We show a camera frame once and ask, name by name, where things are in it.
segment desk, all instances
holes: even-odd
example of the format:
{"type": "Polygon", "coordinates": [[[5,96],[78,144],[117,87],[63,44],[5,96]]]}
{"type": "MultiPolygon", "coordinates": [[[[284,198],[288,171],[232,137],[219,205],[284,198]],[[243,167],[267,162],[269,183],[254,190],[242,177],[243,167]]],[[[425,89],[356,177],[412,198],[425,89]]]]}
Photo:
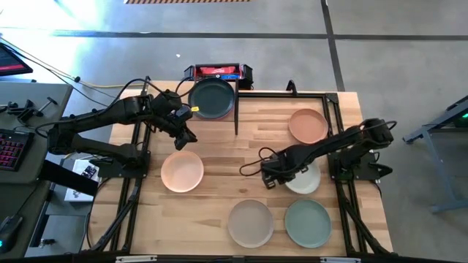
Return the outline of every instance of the desk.
{"type": "MultiPolygon", "coordinates": [[[[154,82],[159,88],[173,90],[177,82],[154,82]]],[[[179,93],[187,91],[192,83],[184,83],[179,93]]],[[[135,96],[140,90],[125,91],[122,96],[135,96]]],[[[356,93],[338,93],[345,128],[362,121],[356,93]]],[[[184,150],[199,155],[205,175],[197,188],[177,194],[164,187],[160,168],[165,158],[175,152],[173,139],[167,134],[151,134],[151,165],[143,181],[140,204],[135,223],[132,254],[185,255],[253,255],[253,256],[343,256],[345,255],[338,201],[334,183],[328,178],[325,157],[318,158],[322,178],[320,187],[312,194],[299,195],[285,186],[267,190],[260,175],[239,175],[241,165],[258,159],[257,152],[268,146],[281,150],[296,144],[287,129],[287,120],[297,109],[308,107],[323,112],[321,102],[314,99],[247,99],[239,102],[239,133],[234,134],[233,113],[219,121],[202,121],[194,117],[188,127],[197,135],[198,142],[184,150]],[[266,204],[274,217],[273,237],[262,247],[242,248],[229,236],[227,219],[234,205],[245,199],[256,199],[266,204]],[[314,199],[325,206],[332,224],[330,240],[316,249],[296,245],[284,229],[284,213],[297,199],[314,199]]],[[[133,126],[114,125],[110,143],[130,142],[133,126]]],[[[120,179],[110,180],[102,188],[91,214],[90,233],[93,243],[110,226],[116,216],[121,190],[120,179]]],[[[390,237],[380,194],[370,182],[356,181],[361,216],[381,244],[391,251],[390,237]]],[[[352,235],[355,247],[354,226],[352,235]]],[[[121,235],[126,231],[126,222],[121,235]]]]}
{"type": "MultiPolygon", "coordinates": [[[[68,98],[72,93],[72,88],[65,84],[42,84],[42,83],[0,83],[2,95],[0,104],[8,102],[17,102],[19,107],[24,106],[27,99],[35,104],[35,107],[41,107],[46,103],[50,96],[58,102],[58,105],[50,105],[44,110],[44,116],[41,118],[33,117],[28,122],[31,126],[38,126],[42,123],[58,121],[64,113],[68,98]]],[[[16,116],[6,113],[0,114],[0,124],[3,129],[13,129],[21,126],[15,118],[16,116]]],[[[29,129],[19,129],[21,131],[31,131],[29,129]]],[[[12,216],[24,202],[26,197],[37,186],[36,191],[25,204],[21,211],[24,217],[23,225],[18,234],[18,241],[15,247],[8,253],[0,254],[0,259],[10,259],[23,257],[29,245],[31,235],[36,226],[37,218],[41,212],[42,205],[49,193],[50,183],[46,181],[36,182],[42,162],[47,153],[47,140],[45,138],[34,136],[28,154],[26,155],[21,168],[18,172],[0,171],[0,220],[12,216]]]]}

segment gray floor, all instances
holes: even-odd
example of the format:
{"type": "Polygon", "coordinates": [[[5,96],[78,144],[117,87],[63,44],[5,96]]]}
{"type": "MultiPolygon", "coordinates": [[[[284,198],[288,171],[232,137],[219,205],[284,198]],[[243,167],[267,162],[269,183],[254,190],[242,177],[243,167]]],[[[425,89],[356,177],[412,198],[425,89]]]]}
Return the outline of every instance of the gray floor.
{"type": "MultiPolygon", "coordinates": [[[[5,1],[0,15],[0,24],[10,27],[0,28],[6,39],[92,83],[125,83],[145,75],[178,80],[190,64],[235,61],[254,68],[256,89],[283,89],[292,78],[301,90],[336,90],[326,40],[66,38],[48,37],[45,30],[11,29],[323,34],[319,0],[129,6],[119,0],[83,0],[61,1],[62,7],[54,1],[33,2],[36,7],[27,11],[26,20],[12,19],[25,14],[9,2],[5,1]]],[[[328,4],[336,34],[468,34],[468,17],[463,15],[466,1],[328,0],[328,4]]],[[[336,46],[344,87],[358,92],[364,117],[399,122],[393,130],[396,141],[382,150],[380,161],[394,168],[382,180],[382,192],[395,252],[466,262],[468,209],[430,213],[430,205],[446,198],[430,155],[423,143],[409,146],[400,138],[467,95],[468,42],[337,41],[336,46]]],[[[31,77],[58,81],[41,69],[31,77]]],[[[111,100],[77,88],[101,102],[111,100]]],[[[74,92],[66,114],[91,107],[99,105],[74,92]]],[[[86,136],[107,140],[109,133],[106,127],[86,136]]],[[[468,179],[460,180],[464,185],[468,179]]],[[[71,229],[82,224],[76,218],[69,222],[71,229]]],[[[75,235],[81,238],[82,232],[75,235]]]]}

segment sage green plate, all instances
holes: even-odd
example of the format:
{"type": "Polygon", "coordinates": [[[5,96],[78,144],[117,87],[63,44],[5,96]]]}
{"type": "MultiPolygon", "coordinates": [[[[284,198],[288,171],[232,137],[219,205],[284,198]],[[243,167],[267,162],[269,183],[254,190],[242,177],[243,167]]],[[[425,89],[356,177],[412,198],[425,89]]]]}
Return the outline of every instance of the sage green plate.
{"type": "Polygon", "coordinates": [[[314,200],[299,200],[286,211],[286,232],[304,248],[318,248],[331,236],[331,220],[327,210],[314,200]]]}

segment dark green plate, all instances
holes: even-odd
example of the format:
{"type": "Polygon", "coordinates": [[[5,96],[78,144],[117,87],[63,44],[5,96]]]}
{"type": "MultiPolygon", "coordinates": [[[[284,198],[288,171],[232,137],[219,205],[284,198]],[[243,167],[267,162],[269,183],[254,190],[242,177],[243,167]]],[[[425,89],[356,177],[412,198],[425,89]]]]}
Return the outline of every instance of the dark green plate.
{"type": "Polygon", "coordinates": [[[304,248],[318,248],[331,236],[330,216],[313,200],[299,200],[289,206],[284,223],[287,234],[304,248]]]}
{"type": "Polygon", "coordinates": [[[198,107],[194,114],[201,118],[217,119],[225,117],[234,106],[233,87],[218,78],[201,80],[189,94],[189,104],[198,107]]]}

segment monitor screen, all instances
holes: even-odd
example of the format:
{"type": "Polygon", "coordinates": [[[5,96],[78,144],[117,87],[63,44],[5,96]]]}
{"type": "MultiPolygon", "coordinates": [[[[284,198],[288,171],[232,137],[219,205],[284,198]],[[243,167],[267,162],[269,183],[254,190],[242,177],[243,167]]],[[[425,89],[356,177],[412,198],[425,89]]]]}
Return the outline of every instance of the monitor screen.
{"type": "Polygon", "coordinates": [[[0,44],[0,76],[31,73],[32,68],[0,44]]]}

